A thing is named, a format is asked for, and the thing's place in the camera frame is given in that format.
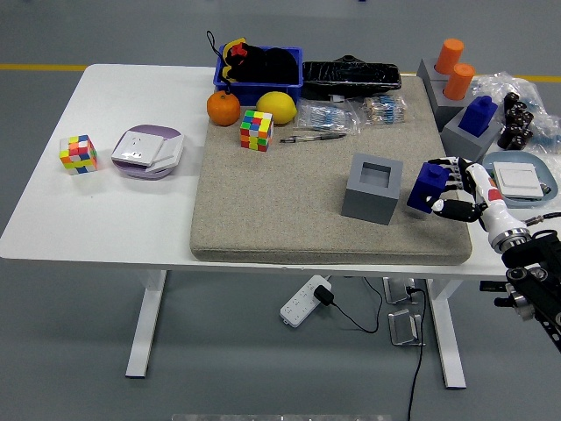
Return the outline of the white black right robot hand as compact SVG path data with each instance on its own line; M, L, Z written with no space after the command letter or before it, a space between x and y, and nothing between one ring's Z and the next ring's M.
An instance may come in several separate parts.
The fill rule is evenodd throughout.
M466 223L479 221L497 252L508 241L529 240L527 225L508 212L502 194L482 165L461 157L432 159L429 163L448 171L446 191L463 190L473 198L472 202L465 202L428 196L425 202L436 215Z

